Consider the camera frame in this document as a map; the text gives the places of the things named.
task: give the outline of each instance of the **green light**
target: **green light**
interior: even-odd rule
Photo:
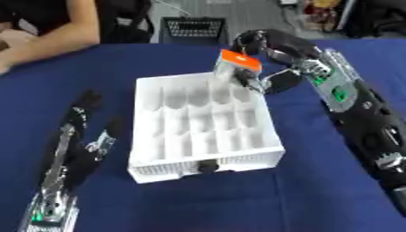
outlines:
[[[316,78],[313,80],[313,83],[314,83],[316,86],[319,86],[320,84],[324,83],[324,79],[321,78],[321,77],[316,77]]]
[[[343,91],[343,89],[340,86],[333,88],[332,95],[334,96],[335,100],[338,102],[344,101],[344,99],[347,96],[345,91]]]
[[[43,220],[43,216],[41,214],[37,214],[36,215],[36,220],[37,221],[42,221]]]
[[[42,221],[43,215],[40,213],[36,213],[31,217],[31,221]]]

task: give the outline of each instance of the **robotic hand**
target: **robotic hand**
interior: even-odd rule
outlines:
[[[340,53],[321,51],[305,39],[276,30],[241,34],[231,50],[248,55],[263,52],[287,67],[260,81],[266,92],[280,92],[300,77],[307,79],[347,147],[406,217],[406,123]],[[243,85],[253,78],[235,76]]]
[[[99,94],[87,91],[71,105],[45,153],[40,190],[18,231],[73,231],[79,213],[73,191],[99,167],[120,134],[120,122],[113,119],[99,139],[86,146],[81,143],[87,122],[100,103]]]

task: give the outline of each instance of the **human arm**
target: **human arm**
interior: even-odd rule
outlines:
[[[81,50],[100,42],[95,0],[66,0],[70,22],[0,53],[0,72],[15,65]]]

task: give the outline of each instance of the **blue tablecloth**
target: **blue tablecloth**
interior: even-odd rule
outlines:
[[[340,50],[402,114],[406,113],[406,41],[320,41]],[[285,144],[276,169],[199,175],[138,185],[127,173],[134,84],[138,77],[212,70],[213,47],[104,45],[26,65],[0,80],[0,231],[15,231],[36,188],[44,145],[70,103],[93,88],[104,96],[86,140],[113,115],[120,143],[78,189],[76,232],[284,231],[382,232],[406,227],[324,115],[307,82],[267,96]]]

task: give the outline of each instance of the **white basket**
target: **white basket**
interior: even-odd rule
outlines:
[[[137,80],[129,172],[138,183],[276,166],[285,153],[264,96],[212,72]]]

